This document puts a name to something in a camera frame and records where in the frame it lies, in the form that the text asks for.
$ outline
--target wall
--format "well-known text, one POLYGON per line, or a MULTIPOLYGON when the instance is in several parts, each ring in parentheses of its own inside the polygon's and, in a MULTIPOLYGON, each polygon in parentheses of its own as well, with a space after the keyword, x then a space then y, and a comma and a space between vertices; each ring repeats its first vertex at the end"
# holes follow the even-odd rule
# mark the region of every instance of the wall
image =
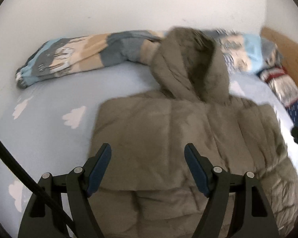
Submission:
POLYGON ((0 117, 20 90, 14 72, 45 41, 174 25, 258 33, 266 0, 5 0, 0 6, 0 117))
POLYGON ((265 25, 298 43, 298 7, 293 0, 267 0, 265 25))

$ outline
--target multicolored fleece blanket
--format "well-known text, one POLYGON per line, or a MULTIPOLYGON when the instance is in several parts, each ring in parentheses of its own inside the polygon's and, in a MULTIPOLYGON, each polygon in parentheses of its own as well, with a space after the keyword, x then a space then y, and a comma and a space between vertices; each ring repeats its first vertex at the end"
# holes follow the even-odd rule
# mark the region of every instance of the multicolored fleece blanket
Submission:
POLYGON ((126 60, 150 65, 163 38, 154 31, 125 31, 44 43, 15 74, 17 86, 116 65, 126 60))

